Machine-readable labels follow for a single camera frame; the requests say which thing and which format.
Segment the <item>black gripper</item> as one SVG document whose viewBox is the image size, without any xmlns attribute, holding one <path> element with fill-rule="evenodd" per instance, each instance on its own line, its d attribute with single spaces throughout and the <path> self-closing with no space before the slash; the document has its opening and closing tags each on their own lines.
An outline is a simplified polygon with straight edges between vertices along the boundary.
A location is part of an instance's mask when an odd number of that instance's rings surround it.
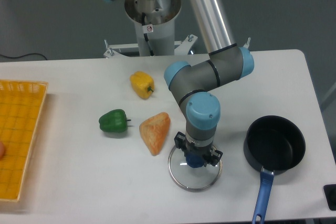
<svg viewBox="0 0 336 224">
<path fill-rule="evenodd" d="M 216 166 L 222 158 L 223 152 L 212 148 L 213 138 L 207 140 L 196 140 L 194 138 L 186 138 L 182 132 L 177 132 L 174 137 L 175 147 L 184 152 L 184 156 L 187 157 L 193 154 L 198 157 L 203 157 L 205 161 L 204 167 L 207 165 Z"/>
</svg>

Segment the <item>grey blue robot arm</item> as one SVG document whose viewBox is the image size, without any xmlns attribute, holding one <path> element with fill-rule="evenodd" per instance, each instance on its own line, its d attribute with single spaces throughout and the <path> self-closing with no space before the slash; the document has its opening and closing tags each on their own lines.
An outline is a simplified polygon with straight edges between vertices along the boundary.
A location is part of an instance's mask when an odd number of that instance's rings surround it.
<svg viewBox="0 0 336 224">
<path fill-rule="evenodd" d="M 220 105 L 211 90 L 252 73 L 254 60 L 247 47 L 235 43 L 221 0 L 190 1 L 209 59 L 194 66 L 173 63 L 164 79 L 186 118 L 186 132 L 176 136 L 175 146 L 183 151 L 188 166 L 199 168 L 215 166 L 222 157 L 213 148 Z M 125 0 L 124 8 L 134 23 L 141 56 L 177 53 L 174 20 L 181 0 Z"/>
</svg>

